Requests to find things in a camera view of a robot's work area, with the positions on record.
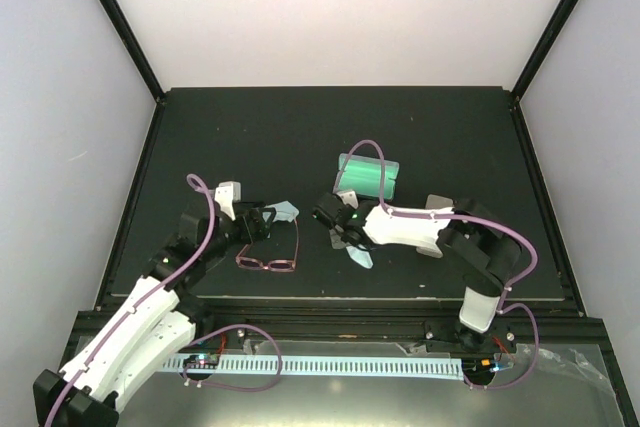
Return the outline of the light blue cleaning cloth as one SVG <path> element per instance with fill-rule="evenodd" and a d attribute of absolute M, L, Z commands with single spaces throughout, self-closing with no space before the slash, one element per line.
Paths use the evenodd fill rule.
<path fill-rule="evenodd" d="M 351 260 L 359 266 L 365 269 L 371 269 L 373 267 L 373 260 L 367 250 L 362 250 L 354 246 L 347 246 L 346 251 Z"/>

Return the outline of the pink framed sunglasses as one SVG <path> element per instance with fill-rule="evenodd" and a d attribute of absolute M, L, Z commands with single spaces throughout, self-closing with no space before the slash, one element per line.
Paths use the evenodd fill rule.
<path fill-rule="evenodd" d="M 296 270 L 297 261 L 299 256 L 300 249 L 300 231 L 298 221 L 296 219 L 293 220 L 279 220 L 277 224 L 292 224 L 295 227 L 295 248 L 293 254 L 288 258 L 273 258 L 273 259 L 262 259 L 252 257 L 250 255 L 251 250 L 256 245 L 256 241 L 250 241 L 248 244 L 245 244 L 241 250 L 236 254 L 235 262 L 236 265 L 244 270 L 250 271 L 270 271 L 277 273 L 292 273 Z"/>

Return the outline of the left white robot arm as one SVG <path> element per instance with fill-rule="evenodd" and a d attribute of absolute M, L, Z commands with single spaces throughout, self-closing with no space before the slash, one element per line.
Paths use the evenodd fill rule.
<path fill-rule="evenodd" d="M 44 370 L 34 381 L 39 425 L 117 425 L 164 362 L 213 338 L 213 313 L 190 292 L 208 262 L 234 245 L 266 239 L 275 218 L 275 208 L 262 202 L 184 212 L 178 231 L 99 333 L 59 371 Z"/>

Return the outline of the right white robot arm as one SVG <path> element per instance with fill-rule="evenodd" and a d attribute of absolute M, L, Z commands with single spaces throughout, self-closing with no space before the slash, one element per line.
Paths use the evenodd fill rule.
<path fill-rule="evenodd" d="M 385 245 L 413 247 L 443 258 L 465 284 L 457 343 L 476 350 L 491 337 L 491 324 L 505 311 L 514 284 L 537 266 L 533 244 L 517 231 L 479 216 L 474 201 L 452 201 L 436 208 L 400 208 L 358 201 L 352 190 L 323 195 L 312 216 L 329 229 L 332 241 L 363 268 L 373 267 L 371 251 Z"/>

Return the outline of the blue fuzzy glasses case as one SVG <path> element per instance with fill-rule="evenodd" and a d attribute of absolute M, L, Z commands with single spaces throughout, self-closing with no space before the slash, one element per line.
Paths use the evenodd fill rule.
<path fill-rule="evenodd" d="M 347 154 L 341 153 L 338 158 L 338 172 L 342 173 L 335 190 L 353 190 L 358 196 L 378 198 L 380 192 L 381 163 L 378 158 L 352 155 L 345 165 Z M 383 195 L 385 201 L 394 198 L 396 179 L 400 164 L 385 161 L 385 180 Z"/>

